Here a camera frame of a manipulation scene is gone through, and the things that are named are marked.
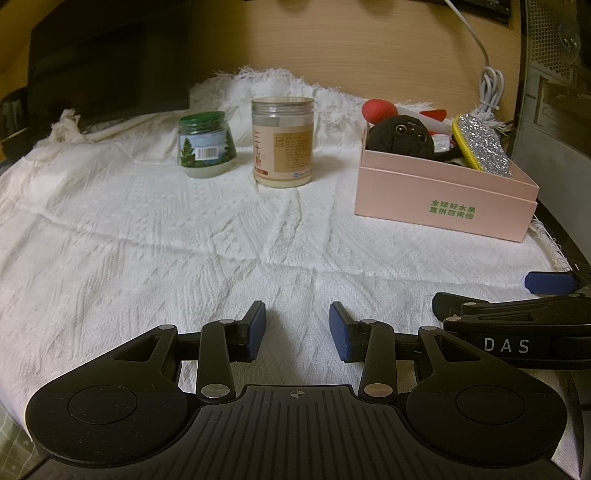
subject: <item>silver glitter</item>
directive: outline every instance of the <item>silver glitter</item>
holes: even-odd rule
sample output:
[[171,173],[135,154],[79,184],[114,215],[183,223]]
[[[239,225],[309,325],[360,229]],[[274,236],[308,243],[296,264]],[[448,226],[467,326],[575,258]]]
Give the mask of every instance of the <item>silver glitter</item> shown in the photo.
[[456,124],[474,156],[487,173],[513,178],[509,158],[492,128],[487,127],[473,115],[461,115]]

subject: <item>black plush toy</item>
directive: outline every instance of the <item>black plush toy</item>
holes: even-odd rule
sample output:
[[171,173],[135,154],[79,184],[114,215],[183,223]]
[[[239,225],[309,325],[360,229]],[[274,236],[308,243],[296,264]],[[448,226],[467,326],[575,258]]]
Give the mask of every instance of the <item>black plush toy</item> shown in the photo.
[[435,159],[433,139],[420,120],[396,115],[382,120],[368,134],[368,150]]

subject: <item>blue finger pad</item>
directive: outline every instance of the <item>blue finger pad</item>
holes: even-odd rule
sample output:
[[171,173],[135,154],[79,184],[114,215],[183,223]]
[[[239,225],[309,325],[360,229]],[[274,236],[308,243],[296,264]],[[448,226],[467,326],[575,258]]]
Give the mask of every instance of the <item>blue finger pad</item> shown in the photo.
[[246,348],[248,350],[249,360],[254,360],[256,358],[266,328],[267,309],[265,308],[265,304],[261,303],[261,306],[256,311],[254,319],[248,328],[248,343],[246,344]]
[[330,334],[333,337],[333,342],[339,358],[343,362],[347,362],[351,357],[351,345],[349,344],[349,335],[347,332],[347,324],[337,312],[334,304],[330,305],[329,309],[329,326]]
[[568,272],[529,272],[525,277],[525,288],[539,295],[568,295],[577,287],[577,281]]

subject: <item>glittery brush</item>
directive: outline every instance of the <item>glittery brush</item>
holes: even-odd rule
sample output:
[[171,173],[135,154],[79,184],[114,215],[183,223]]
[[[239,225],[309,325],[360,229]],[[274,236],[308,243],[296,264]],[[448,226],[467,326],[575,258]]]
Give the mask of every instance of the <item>glittery brush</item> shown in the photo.
[[505,155],[494,130],[473,115],[453,119],[453,135],[468,164],[480,171],[513,178],[509,157]]

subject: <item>red ball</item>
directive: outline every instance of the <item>red ball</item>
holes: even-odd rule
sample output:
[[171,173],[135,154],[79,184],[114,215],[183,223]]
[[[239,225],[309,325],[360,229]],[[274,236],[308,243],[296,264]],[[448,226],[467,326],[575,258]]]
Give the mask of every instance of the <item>red ball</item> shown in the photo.
[[374,98],[363,104],[361,114],[370,124],[375,125],[391,116],[398,115],[398,110],[392,102]]

